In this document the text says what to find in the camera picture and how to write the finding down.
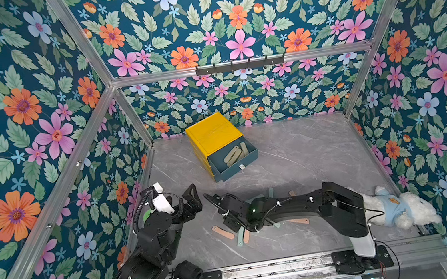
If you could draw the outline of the teal top drawer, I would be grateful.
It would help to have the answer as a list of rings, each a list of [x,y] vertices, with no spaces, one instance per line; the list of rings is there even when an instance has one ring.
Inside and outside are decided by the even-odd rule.
[[[245,137],[239,137],[207,159],[215,182],[227,181],[259,157],[259,151]]]

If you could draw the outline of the olive knife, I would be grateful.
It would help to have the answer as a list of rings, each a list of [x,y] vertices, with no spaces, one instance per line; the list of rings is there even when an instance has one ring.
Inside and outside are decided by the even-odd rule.
[[[239,154],[239,151],[242,151],[241,147],[239,147],[238,145],[237,145],[237,146],[234,146],[234,147],[229,151],[229,153],[227,154],[227,156],[224,158],[224,163],[227,165],[227,163],[229,162],[229,160],[230,160],[233,156]]]
[[[239,151],[239,154],[238,155],[235,155],[235,156],[233,156],[230,160],[229,160],[229,162],[227,163],[227,166],[228,167],[231,167],[231,166],[233,166],[234,164],[236,164],[238,161],[240,161],[241,159],[243,159],[244,157],[243,157],[243,153],[242,153],[242,151]]]
[[[242,149],[243,157],[248,156],[249,152],[248,152],[246,143],[244,143],[244,142],[240,143],[240,147]]]

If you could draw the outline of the yellow drawer cabinet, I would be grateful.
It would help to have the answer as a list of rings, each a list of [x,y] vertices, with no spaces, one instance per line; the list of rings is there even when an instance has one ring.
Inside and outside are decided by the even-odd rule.
[[[243,137],[243,133],[220,112],[206,117],[185,131],[195,156],[212,178],[215,178],[215,174],[210,157]]]

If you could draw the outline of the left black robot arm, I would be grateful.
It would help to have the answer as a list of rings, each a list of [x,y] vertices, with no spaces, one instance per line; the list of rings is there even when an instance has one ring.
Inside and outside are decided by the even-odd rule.
[[[166,279],[184,224],[203,210],[194,184],[177,198],[176,205],[172,204],[174,196],[157,184],[139,193],[131,229],[137,245],[113,279]]]

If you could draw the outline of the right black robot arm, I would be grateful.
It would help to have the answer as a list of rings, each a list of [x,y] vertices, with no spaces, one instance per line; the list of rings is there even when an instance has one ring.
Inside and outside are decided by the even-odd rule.
[[[332,256],[340,274],[361,274],[381,266],[377,245],[371,234],[362,195],[334,182],[323,182],[321,188],[305,195],[261,197],[251,202],[227,193],[204,198],[223,216],[224,225],[232,231],[240,229],[258,233],[265,226],[289,219],[319,217],[339,234],[348,237],[352,250]]]

